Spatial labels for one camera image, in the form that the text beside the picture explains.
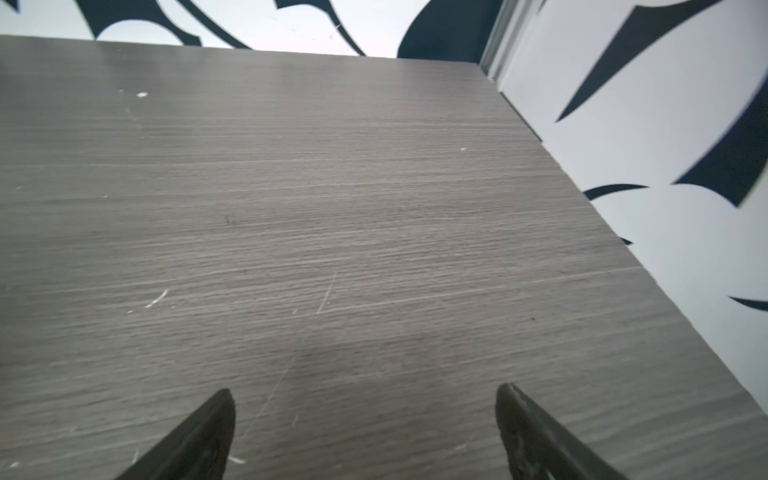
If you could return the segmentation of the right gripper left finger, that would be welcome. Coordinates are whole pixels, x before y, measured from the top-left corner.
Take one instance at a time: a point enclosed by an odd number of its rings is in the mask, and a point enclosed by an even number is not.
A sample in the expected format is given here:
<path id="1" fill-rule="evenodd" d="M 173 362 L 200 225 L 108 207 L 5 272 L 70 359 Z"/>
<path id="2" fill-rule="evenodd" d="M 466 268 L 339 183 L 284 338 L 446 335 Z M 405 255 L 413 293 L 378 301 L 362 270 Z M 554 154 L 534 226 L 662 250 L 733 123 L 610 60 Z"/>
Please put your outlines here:
<path id="1" fill-rule="evenodd" d="M 119 480 L 221 480 L 234 439 L 236 406 L 221 389 L 119 476 Z"/>

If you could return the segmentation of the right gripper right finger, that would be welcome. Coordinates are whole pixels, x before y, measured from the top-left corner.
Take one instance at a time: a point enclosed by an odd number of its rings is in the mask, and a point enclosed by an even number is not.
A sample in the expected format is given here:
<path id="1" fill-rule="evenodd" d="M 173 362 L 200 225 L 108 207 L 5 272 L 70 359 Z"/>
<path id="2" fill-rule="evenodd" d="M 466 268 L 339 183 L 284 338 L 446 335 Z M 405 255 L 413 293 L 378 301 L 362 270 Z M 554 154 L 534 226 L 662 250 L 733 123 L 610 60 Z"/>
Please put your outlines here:
<path id="1" fill-rule="evenodd" d="M 495 417 L 514 479 L 623 479 L 512 383 L 496 392 Z"/>

